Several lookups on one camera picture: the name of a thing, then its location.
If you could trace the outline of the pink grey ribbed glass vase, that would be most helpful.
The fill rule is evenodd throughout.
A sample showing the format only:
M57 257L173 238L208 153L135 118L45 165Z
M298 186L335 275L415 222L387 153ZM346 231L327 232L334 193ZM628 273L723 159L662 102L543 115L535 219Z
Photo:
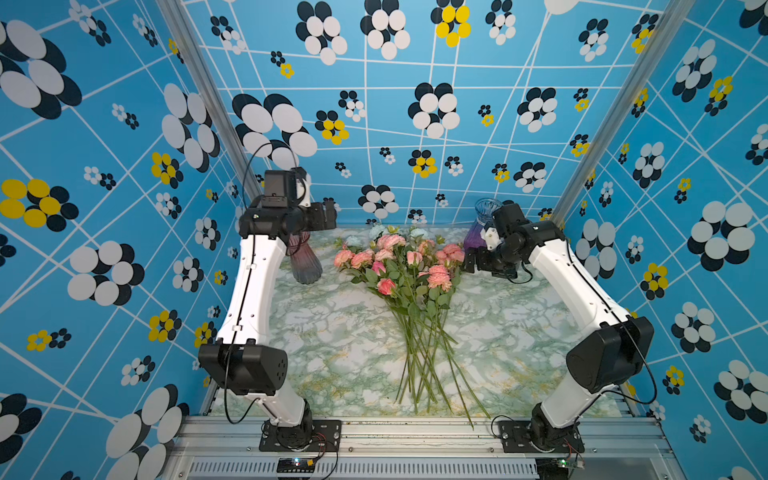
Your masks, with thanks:
M317 282L323 273L322 264L309 245L310 237L309 232L291 235L286 251L294 279L304 285Z

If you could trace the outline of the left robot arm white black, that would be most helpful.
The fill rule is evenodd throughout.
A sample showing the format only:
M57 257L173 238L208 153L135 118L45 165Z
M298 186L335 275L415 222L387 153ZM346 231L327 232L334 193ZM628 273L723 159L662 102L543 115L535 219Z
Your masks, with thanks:
M198 360L223 396L239 396L267 416L263 451L324 451L340 431L337 421L315 421L311 406L290 385L289 359L273 346L270 312L283 260L294 279L318 282L323 267L309 244L314 231L332 230L332 201L310 198L311 179L301 167L270 170L264 192L238 219L239 268L224 322L214 340L198 350Z

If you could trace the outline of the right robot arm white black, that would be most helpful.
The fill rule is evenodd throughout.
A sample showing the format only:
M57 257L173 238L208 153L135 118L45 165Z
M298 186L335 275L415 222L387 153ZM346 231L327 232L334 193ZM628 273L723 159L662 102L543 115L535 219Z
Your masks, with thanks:
M521 272L540 273L582 330L580 341L565 356L563 379L534 406L529 422L515 425L517 431L504 448L551 453L568 447L581 453L580 418L602 395L617 392L649 368L646 356L654 327L610 297L589 269L599 262L580 259L552 221L532 222L517 203L491 201L477 223L481 241L469 247L464 270L488 272L513 284Z

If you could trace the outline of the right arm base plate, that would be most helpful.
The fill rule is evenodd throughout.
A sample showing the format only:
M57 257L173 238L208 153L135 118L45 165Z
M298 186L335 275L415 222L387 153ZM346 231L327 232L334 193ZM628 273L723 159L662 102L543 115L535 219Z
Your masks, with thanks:
M505 453L566 455L585 452L582 437L574 425L554 429L547 423L501 420L492 430Z

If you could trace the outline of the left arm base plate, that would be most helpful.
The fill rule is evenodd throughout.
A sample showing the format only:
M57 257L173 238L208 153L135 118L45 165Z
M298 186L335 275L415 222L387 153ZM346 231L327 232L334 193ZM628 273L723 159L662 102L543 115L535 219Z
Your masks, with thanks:
M313 420L294 427L277 427L265 421L258 449L269 453L337 451L341 433L340 420Z

